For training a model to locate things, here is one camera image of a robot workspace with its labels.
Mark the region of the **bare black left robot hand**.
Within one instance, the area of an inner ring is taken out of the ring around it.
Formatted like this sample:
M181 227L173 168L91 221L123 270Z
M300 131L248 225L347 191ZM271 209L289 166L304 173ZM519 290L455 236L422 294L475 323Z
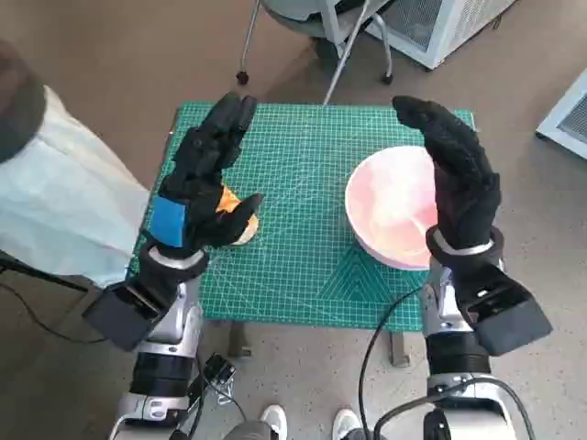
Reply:
M223 183L223 171L237 161L256 108L255 98L230 92L199 126L186 131L172 158L173 170L152 199L147 237L162 254L241 246L256 235L263 195L240 200Z

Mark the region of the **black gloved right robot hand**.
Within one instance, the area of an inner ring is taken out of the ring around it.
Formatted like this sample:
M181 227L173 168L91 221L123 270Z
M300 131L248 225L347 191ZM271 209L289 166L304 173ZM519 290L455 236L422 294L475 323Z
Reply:
M437 226L454 249L485 245L501 203L493 171L476 132L444 106L407 95L393 98L399 122L418 130L435 166Z

